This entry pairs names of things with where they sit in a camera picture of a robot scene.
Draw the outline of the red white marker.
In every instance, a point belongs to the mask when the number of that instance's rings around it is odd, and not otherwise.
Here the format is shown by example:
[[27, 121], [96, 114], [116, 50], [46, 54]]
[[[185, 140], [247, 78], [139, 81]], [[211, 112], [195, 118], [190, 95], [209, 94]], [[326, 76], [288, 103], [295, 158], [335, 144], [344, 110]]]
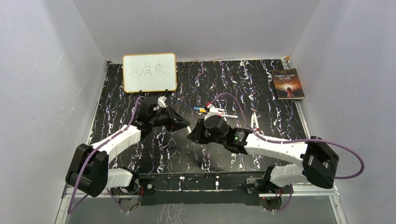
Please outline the red white marker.
[[254, 111], [252, 114], [252, 127], [255, 129], [256, 132], [260, 131], [256, 111]]

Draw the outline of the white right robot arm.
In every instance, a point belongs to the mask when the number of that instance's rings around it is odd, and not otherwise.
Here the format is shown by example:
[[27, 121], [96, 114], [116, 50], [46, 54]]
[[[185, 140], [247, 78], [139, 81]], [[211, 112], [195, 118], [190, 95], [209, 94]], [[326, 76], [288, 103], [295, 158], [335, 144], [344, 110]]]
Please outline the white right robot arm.
[[262, 183], [269, 193], [301, 182], [323, 189], [331, 189], [334, 184], [339, 156], [321, 139], [288, 143], [284, 139], [263, 137], [249, 129], [231, 127], [219, 116], [199, 119], [187, 139], [201, 145], [217, 143], [235, 154], [288, 161], [288, 165], [267, 169]]

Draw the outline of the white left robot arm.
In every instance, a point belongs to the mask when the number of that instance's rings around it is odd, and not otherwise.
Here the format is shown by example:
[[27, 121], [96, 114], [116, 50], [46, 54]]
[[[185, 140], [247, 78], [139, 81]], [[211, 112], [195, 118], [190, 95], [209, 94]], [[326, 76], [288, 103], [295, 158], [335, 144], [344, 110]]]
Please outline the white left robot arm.
[[66, 184], [91, 197], [105, 189], [121, 188], [128, 194], [139, 190], [138, 174], [128, 168], [109, 168], [110, 162], [130, 146], [141, 142], [154, 127], [168, 132], [188, 129], [190, 122], [164, 102], [143, 100], [120, 130], [92, 145], [77, 146], [65, 177]]

